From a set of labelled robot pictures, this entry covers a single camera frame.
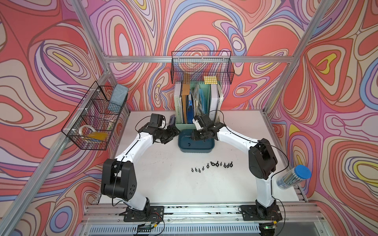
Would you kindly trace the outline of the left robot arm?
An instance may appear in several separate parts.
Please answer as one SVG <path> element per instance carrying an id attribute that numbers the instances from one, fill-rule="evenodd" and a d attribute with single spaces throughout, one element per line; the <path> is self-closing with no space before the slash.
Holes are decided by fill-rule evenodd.
<path id="1" fill-rule="evenodd" d="M 133 210 L 144 210 L 149 200 L 137 191 L 135 164 L 156 141 L 167 144 L 179 133 L 180 130 L 175 125 L 160 128 L 146 124 L 140 128 L 125 151 L 103 163 L 101 194 L 119 199 Z"/>

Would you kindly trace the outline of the teal plastic storage tray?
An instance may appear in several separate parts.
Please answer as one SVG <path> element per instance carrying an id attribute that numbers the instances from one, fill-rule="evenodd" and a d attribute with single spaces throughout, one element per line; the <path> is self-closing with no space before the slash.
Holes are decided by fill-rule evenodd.
<path id="1" fill-rule="evenodd" d="M 178 136 L 178 147 L 184 153 L 210 153 L 215 147 L 214 139 L 195 141 L 192 139 L 193 130 L 184 129 Z"/>

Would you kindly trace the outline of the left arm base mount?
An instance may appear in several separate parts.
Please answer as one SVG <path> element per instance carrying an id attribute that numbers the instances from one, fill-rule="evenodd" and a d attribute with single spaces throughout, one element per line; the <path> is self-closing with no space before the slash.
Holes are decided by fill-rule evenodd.
<path id="1" fill-rule="evenodd" d="M 119 216 L 124 217 L 124 222 L 160 222 L 164 216 L 164 206 L 148 206 L 144 210 L 127 207 Z"/>

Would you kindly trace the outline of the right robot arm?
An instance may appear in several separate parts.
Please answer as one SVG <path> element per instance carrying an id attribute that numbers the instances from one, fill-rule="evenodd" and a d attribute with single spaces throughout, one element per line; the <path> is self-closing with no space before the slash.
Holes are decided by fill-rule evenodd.
<path id="1" fill-rule="evenodd" d="M 272 177 L 278 164 L 269 141 L 247 137 L 221 123 L 210 128 L 194 130 L 192 139 L 195 141 L 214 139 L 232 145 L 248 155 L 248 167 L 256 178 L 257 185 L 255 212 L 258 218 L 269 219 L 274 207 L 277 206 L 277 200 L 273 197 Z"/>

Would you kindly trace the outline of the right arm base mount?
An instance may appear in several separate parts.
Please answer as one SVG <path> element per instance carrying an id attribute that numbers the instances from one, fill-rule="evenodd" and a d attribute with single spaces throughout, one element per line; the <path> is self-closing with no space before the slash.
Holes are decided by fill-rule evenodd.
<path id="1" fill-rule="evenodd" d="M 241 205 L 238 208 L 244 221 L 281 221 L 281 210 L 276 204 L 269 207 L 261 205 Z"/>

